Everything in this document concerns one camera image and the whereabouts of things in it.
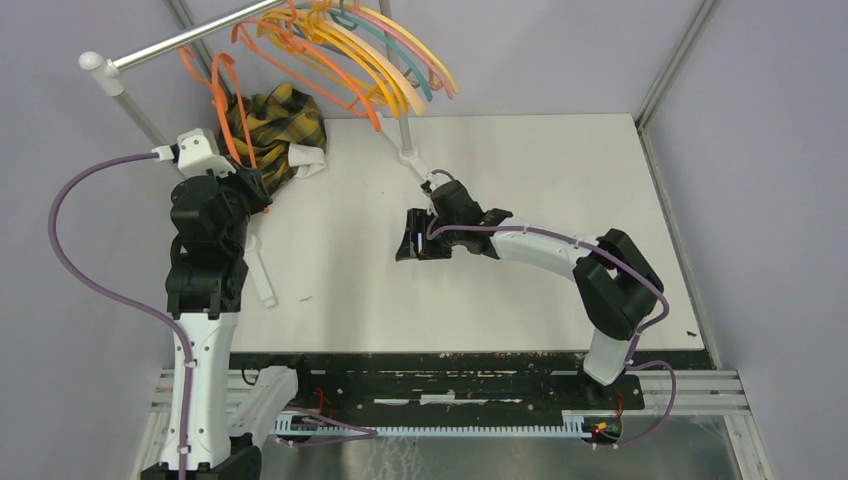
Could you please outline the yellow plastic hanger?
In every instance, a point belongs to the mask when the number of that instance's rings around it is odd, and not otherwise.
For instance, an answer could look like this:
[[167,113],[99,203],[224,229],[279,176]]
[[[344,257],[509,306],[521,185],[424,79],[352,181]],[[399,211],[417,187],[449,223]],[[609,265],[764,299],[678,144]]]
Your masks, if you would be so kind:
[[448,99],[457,96],[460,90],[453,74],[407,27],[384,10],[364,6],[361,1],[340,1],[339,4],[342,12],[352,14],[354,19],[372,25],[384,35],[387,50],[394,52],[403,65],[401,73],[412,87],[422,91],[427,101],[432,101],[439,92]]

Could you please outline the pink wire hanger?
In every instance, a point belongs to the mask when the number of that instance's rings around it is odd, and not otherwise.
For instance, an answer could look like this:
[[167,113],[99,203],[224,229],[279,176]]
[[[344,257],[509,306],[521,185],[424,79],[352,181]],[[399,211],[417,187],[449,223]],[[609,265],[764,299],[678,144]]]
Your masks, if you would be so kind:
[[[335,1],[334,4],[339,7],[340,1]],[[436,84],[445,91],[449,99],[453,99],[459,93],[458,85],[449,69],[424,43],[388,16],[369,7],[362,7],[363,9],[361,11],[354,10],[353,14],[363,19],[373,20],[377,24],[380,24],[381,28],[387,27],[387,30],[396,40],[403,43],[408,50],[413,52],[427,66],[432,77],[437,79]]]

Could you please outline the teal wire hanger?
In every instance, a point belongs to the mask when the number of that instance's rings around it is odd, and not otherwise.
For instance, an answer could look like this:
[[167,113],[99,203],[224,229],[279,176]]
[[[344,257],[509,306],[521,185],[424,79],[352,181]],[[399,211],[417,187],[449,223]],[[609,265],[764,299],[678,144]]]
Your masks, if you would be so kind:
[[344,29],[354,31],[358,27],[362,27],[382,41],[385,46],[386,58],[392,63],[396,61],[402,62],[406,67],[406,70],[403,72],[404,78],[412,88],[421,90],[427,102],[431,102],[433,100],[433,92],[430,81],[421,73],[415,61],[407,54],[407,51],[396,42],[394,37],[391,37],[387,33],[387,27],[377,31],[375,21],[358,20],[358,17],[353,14],[353,11],[361,11],[362,9],[363,7],[360,1],[350,1],[348,3],[340,1],[340,6],[338,8],[330,6],[328,13],[332,20],[341,19],[349,21],[350,25],[342,24]]

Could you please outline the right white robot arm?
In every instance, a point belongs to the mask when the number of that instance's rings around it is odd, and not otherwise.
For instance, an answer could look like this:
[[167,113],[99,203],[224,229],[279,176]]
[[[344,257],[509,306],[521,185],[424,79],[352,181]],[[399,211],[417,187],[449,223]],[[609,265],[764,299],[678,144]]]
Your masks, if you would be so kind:
[[472,255],[531,265],[573,282],[594,327],[578,396],[591,408],[612,401],[639,338],[669,313],[662,280],[631,237],[614,228],[593,237],[566,235],[508,210],[485,210],[452,176],[420,188],[431,205],[407,211],[396,261],[446,260],[461,246]]

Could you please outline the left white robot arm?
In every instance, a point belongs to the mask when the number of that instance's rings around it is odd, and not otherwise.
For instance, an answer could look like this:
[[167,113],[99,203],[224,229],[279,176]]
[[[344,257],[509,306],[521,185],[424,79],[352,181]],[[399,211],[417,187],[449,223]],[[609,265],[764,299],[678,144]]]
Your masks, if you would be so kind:
[[176,236],[166,277],[175,327],[172,411],[160,458],[142,479],[257,479],[261,448],[281,409],[307,404],[313,378],[298,369],[260,372],[245,401],[227,409],[231,346],[248,277],[248,224],[271,199],[254,169],[192,176],[171,193]]

